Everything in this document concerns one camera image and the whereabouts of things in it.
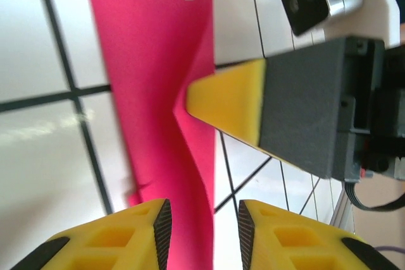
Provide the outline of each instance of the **yellow 3d-printed part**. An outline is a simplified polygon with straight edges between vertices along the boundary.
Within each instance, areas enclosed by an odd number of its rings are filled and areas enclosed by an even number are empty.
[[[258,202],[242,200],[239,238],[244,270],[367,270],[342,242],[352,233]]]
[[[266,61],[257,59],[193,82],[187,111],[196,118],[257,146]]]
[[[152,200],[58,233],[13,269],[166,270],[170,237],[170,202]]]

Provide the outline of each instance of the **black cable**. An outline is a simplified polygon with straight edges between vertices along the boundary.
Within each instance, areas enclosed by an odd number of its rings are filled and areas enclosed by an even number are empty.
[[[344,190],[346,191],[347,196],[349,197],[349,200],[351,203],[364,211],[375,211],[375,212],[389,212],[389,211],[395,211],[400,208],[405,207],[405,193],[402,194],[398,199],[389,202],[385,205],[380,205],[380,206],[375,206],[375,207],[367,207],[363,205],[360,200],[358,199],[356,192],[354,191],[354,186],[355,183],[345,183],[344,184]]]

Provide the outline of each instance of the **pink paper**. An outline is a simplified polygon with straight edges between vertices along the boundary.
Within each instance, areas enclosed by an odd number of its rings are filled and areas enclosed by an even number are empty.
[[[215,131],[185,110],[214,72],[213,0],[91,0],[135,180],[134,204],[169,198],[169,270],[213,267]]]

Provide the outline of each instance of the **white tile floor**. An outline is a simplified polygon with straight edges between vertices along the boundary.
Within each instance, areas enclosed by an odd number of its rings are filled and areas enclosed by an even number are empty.
[[[0,0],[0,269],[10,268],[52,234],[103,216],[106,196],[113,211],[126,208],[125,197],[133,189],[111,93],[103,87],[108,80],[89,0],[51,1],[73,85],[88,91],[78,90],[80,97],[70,100],[42,0]],[[217,64],[324,39],[321,32],[293,37],[280,0],[215,0],[214,18]],[[235,217],[240,199],[330,220],[339,182],[318,181],[226,135],[224,141],[229,170],[217,133],[215,269],[241,269]],[[104,201],[97,167],[106,187]]]

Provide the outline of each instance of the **purple cable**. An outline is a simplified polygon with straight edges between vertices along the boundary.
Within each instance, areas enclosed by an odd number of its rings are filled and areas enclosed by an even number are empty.
[[[399,247],[395,247],[395,246],[379,246],[379,247],[375,247],[375,250],[377,250],[377,251],[394,251],[394,252],[405,254],[404,248],[399,248]]]

